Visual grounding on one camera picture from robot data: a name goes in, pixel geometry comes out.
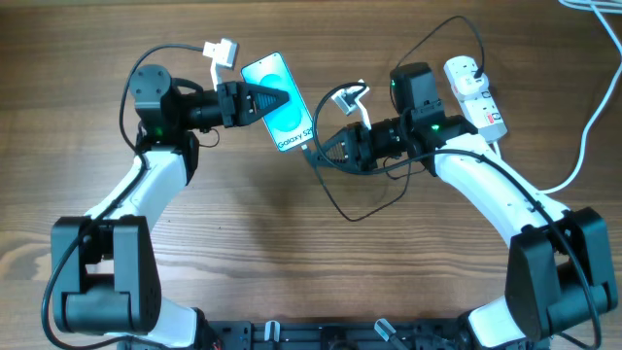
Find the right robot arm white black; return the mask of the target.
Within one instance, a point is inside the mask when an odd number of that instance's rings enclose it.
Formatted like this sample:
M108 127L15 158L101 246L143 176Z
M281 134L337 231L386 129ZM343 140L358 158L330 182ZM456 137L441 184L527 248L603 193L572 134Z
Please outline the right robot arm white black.
M498 231L509 250L503 295L454 319L437 340L453 349L543 349L583 322L598 328L618 304L604 219L592 208L573 211L548 197L470 121L447 116L428 64L394 69L390 92L395 118L348 124L306 158L315 170L353 175L377 174L381 158L396 166L420 162Z

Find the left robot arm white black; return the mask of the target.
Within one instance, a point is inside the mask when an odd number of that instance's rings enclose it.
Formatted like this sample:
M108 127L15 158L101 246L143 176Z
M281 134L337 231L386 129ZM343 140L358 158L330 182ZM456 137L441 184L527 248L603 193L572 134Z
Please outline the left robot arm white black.
M136 69L128 93L143 132L137 159L118 186L83 216L52 227L52 277L42 323L52 333L104 336L106 344L145 349L220 349L218 334L197 308L164 298L151 231L198 165L197 131L246 126L287 104L287 92L226 82L205 90L160 65Z

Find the blue screen Galaxy smartphone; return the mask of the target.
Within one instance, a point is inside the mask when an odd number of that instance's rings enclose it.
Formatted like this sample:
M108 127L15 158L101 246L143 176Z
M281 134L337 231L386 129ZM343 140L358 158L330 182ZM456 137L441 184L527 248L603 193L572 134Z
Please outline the blue screen Galaxy smartphone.
M313 122L294 77L280 52L273 52L241 69L246 83L268 88L255 101L279 152L287 152L312 138Z

